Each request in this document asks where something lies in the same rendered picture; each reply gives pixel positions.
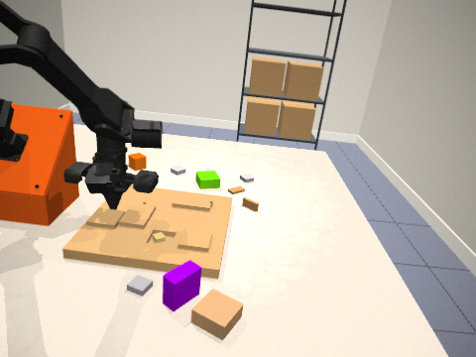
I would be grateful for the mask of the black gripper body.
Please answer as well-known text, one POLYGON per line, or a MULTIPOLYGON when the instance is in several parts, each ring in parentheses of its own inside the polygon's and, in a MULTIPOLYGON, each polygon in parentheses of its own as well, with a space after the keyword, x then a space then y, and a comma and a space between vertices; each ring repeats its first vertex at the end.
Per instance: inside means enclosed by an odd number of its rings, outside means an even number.
MULTIPOLYGON (((159 182, 159 176, 156 172, 139 170, 136 175, 126 173, 128 165, 126 165, 126 153, 128 152, 125 146, 119 150, 103 150, 97 147, 97 152, 94 153, 94 157, 99 157, 100 161, 110 162, 110 157, 116 157, 118 164, 124 174, 124 181, 121 188, 127 188, 131 183, 133 189, 136 192, 151 193, 159 182)), ((92 163, 78 162, 76 161, 70 167, 68 167, 64 173, 63 178, 65 182, 80 183, 82 177, 86 178, 89 169, 92 167, 92 163)))

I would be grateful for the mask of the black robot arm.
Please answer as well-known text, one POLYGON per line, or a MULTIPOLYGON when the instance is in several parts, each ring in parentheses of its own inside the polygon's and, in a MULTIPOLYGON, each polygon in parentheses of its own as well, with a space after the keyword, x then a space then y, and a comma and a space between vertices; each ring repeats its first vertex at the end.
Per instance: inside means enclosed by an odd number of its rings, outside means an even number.
MULTIPOLYGON (((94 84, 47 28, 23 19, 1 0, 0 22, 18 36, 17 44, 0 46, 0 64, 17 63, 39 73, 76 107, 83 123, 96 134, 98 148, 119 150, 125 143, 132 148, 162 148, 163 122, 134 119, 134 107, 110 89, 94 84)), ((29 136, 10 129, 11 102, 0 98, 0 160, 19 162, 29 136)), ((110 157, 110 162, 99 157, 92 161, 84 180, 89 193, 111 194, 122 186, 124 174, 116 157, 110 157)))

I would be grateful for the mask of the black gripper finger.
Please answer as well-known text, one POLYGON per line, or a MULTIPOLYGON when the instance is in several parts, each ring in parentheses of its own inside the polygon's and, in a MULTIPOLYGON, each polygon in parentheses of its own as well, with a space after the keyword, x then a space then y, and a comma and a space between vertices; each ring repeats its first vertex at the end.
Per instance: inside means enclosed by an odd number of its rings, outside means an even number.
POLYGON ((117 206, 119 204, 119 201, 121 199, 121 196, 123 192, 125 192, 129 187, 131 183, 127 186, 127 188, 121 188, 121 187, 115 187, 113 191, 113 209, 117 210, 117 206))
POLYGON ((103 194, 103 196, 104 196, 109 208, 113 209, 113 192, 111 194, 103 194))

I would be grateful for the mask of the lime green cube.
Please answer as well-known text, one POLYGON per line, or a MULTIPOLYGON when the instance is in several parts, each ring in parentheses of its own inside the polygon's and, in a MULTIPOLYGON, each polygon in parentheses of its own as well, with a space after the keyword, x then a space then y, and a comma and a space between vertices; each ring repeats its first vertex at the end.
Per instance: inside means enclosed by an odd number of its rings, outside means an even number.
POLYGON ((195 180, 200 189, 220 188, 220 177, 216 171, 196 172, 195 180))

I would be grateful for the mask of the purple block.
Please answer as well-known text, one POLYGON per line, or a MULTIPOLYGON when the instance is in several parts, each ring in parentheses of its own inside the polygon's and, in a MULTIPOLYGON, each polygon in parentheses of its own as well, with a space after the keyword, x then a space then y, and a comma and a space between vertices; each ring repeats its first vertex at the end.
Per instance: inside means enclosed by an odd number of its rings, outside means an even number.
POLYGON ((201 267, 189 260, 163 275, 162 304, 172 312, 199 296, 201 267))

